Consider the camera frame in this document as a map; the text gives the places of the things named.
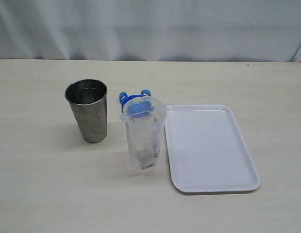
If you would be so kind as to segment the blue container lid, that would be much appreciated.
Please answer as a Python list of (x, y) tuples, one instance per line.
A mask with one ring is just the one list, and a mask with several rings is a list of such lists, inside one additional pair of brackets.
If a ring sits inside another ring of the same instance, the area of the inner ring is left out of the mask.
[[(148, 89), (144, 89), (141, 91), (140, 94), (134, 94), (128, 96), (126, 92), (121, 92), (119, 94), (119, 102), (121, 104), (121, 112), (124, 113), (124, 106), (127, 104), (127, 102), (135, 99), (135, 98), (141, 98), (141, 97), (150, 97), (151, 92)], [(146, 117), (154, 110), (154, 106), (149, 100), (144, 100), (141, 102), (130, 104), (127, 107), (127, 113), (129, 116), (133, 116), (133, 118), (141, 118)]]

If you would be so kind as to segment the stainless steel cup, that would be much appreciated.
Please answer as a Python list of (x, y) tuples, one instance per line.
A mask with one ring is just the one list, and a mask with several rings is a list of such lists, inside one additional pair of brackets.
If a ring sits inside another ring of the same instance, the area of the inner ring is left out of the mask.
[(83, 139), (98, 143), (107, 136), (107, 86), (94, 79), (83, 79), (65, 90)]

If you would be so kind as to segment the clear plastic container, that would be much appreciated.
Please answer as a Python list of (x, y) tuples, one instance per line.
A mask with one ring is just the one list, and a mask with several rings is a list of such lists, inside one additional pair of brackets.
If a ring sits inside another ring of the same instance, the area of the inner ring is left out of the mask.
[[(148, 116), (133, 118), (127, 113), (130, 104), (149, 100), (154, 110)], [(158, 164), (166, 107), (154, 97), (135, 98), (124, 106), (121, 115), (126, 126), (128, 150), (132, 169), (138, 174), (149, 173), (156, 169)]]

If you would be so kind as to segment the white plastic tray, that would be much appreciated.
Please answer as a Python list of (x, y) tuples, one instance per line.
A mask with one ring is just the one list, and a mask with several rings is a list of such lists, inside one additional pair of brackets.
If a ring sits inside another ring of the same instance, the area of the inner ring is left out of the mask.
[(187, 195), (250, 193), (260, 176), (231, 109), (222, 104), (167, 106), (170, 177)]

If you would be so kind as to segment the white backdrop curtain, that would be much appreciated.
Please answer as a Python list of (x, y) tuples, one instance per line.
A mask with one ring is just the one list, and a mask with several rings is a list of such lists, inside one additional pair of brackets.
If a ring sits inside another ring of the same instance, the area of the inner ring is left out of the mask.
[(301, 62), (301, 0), (0, 0), (0, 59)]

